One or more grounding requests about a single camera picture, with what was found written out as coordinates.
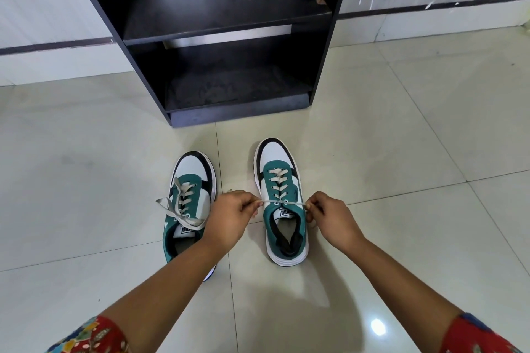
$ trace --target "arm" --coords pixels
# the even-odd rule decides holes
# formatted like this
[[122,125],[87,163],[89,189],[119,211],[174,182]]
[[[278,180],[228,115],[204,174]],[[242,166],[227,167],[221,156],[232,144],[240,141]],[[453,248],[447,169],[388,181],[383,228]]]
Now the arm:
[[463,313],[400,263],[369,242],[346,204],[317,191],[308,200],[308,222],[350,258],[422,353],[438,353],[449,326]]
[[154,353],[213,266],[243,235],[262,204],[233,191],[213,204],[200,241],[101,313],[126,336],[134,353]]

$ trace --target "shoe tongue label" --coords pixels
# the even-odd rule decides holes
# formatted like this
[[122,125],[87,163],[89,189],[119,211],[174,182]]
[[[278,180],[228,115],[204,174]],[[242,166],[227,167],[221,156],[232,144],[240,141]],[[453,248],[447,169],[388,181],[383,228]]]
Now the shoe tongue label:
[[195,237],[195,233],[192,229],[185,228],[179,223],[176,226],[175,233],[173,234],[173,238],[180,239],[182,237]]
[[287,208],[279,208],[277,210],[274,211],[272,217],[276,220],[276,219],[280,219],[280,218],[294,218],[295,214],[293,213],[293,211],[287,209]]

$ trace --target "white shoelace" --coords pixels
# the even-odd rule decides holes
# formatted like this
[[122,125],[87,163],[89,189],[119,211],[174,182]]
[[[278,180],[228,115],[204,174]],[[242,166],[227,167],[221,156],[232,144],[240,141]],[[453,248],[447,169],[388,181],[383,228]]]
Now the white shoelace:
[[287,169],[284,169],[284,170],[282,170],[281,168],[271,169],[269,170],[269,173],[276,175],[275,177],[271,177],[270,180],[278,184],[277,186],[272,187],[274,190],[278,190],[278,194],[273,194],[273,196],[276,197],[277,200],[263,199],[262,200],[263,202],[274,202],[276,205],[279,205],[280,203],[282,203],[282,204],[305,206],[303,202],[290,202],[288,200],[282,200],[282,198],[287,195],[287,191],[280,194],[282,191],[284,191],[287,188],[287,184],[284,184],[283,186],[281,186],[281,183],[283,183],[284,181],[287,181],[287,177],[284,176],[285,174],[288,173]]
[[175,208],[171,204],[171,201],[168,197],[159,198],[156,200],[160,206],[165,210],[166,215],[173,217],[173,220],[179,221],[179,223],[188,229],[192,230],[201,230],[204,226],[202,224],[205,222],[204,219],[195,219],[191,218],[189,214],[184,214],[189,207],[185,205],[191,202],[191,198],[181,199],[193,195],[195,192],[190,191],[192,187],[195,187],[196,184],[191,184],[190,182],[185,182],[180,184],[179,180],[175,177],[173,183],[176,186],[177,194],[173,194],[173,198],[176,198]]

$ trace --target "shoe sole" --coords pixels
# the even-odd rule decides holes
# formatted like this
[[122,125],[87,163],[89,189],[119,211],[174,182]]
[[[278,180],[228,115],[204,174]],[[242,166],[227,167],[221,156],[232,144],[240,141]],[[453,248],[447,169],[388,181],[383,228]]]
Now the shoe sole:
[[[201,154],[206,159],[206,162],[208,162],[208,166],[210,167],[210,172],[211,172],[211,179],[212,179],[210,201],[211,201],[211,204],[213,204],[215,202],[215,197],[217,196],[217,177],[215,175],[214,166],[211,164],[211,161],[208,158],[208,156],[203,154],[201,151],[190,151],[190,152],[197,152],[197,153]],[[171,176],[171,180],[169,181],[169,190],[171,190],[171,188],[173,187],[173,178],[175,177],[176,164],[179,162],[179,160],[180,160],[180,158],[177,159],[177,161],[175,162],[175,169],[173,169],[173,176]],[[210,270],[210,272],[208,273],[208,275],[206,275],[206,278],[204,278],[203,282],[205,282],[208,279],[210,279],[210,276],[212,276],[214,274],[215,268],[217,268],[217,265],[214,265],[214,268],[212,268]]]
[[[258,188],[258,190],[260,192],[260,196],[261,197],[263,197],[263,196],[261,195],[261,186],[260,186],[260,183],[258,182],[258,168],[257,168],[257,165],[258,165],[258,151],[259,151],[260,146],[263,143],[263,141],[258,144],[258,146],[256,147],[256,151],[254,153],[254,181],[256,182],[256,186],[257,186],[257,188]],[[289,152],[289,155],[292,157],[293,154],[291,154],[291,152],[287,148],[287,145],[285,145],[283,142],[282,142],[282,144],[285,147],[285,149]],[[300,189],[300,194],[303,195],[303,193],[301,191],[300,171],[298,170],[298,166],[296,166],[296,162],[295,162],[294,158],[293,158],[293,165],[294,165],[294,167],[296,169],[296,173],[298,174],[298,187]],[[305,246],[304,246],[304,249],[302,250],[302,252],[301,252],[301,254],[299,256],[297,256],[296,258],[294,258],[292,260],[286,260],[284,258],[280,258],[278,256],[275,256],[275,254],[272,252],[272,250],[270,248],[270,245],[269,245],[269,238],[267,236],[267,228],[265,228],[265,243],[267,244],[267,254],[269,255],[270,259],[275,264],[280,265],[281,267],[294,267],[295,265],[298,265],[299,263],[304,261],[306,259],[306,257],[308,256],[308,253],[309,253],[309,237],[308,237],[308,232],[307,232],[307,226],[306,226],[306,233],[305,233]]]

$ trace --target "person's right arm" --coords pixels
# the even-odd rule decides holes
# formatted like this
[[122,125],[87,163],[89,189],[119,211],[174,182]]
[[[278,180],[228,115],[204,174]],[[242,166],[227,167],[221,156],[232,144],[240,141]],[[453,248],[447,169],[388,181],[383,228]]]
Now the person's right arm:
[[438,353],[453,320],[463,311],[368,241],[346,204],[317,191],[306,204],[308,222],[366,275],[422,353]]

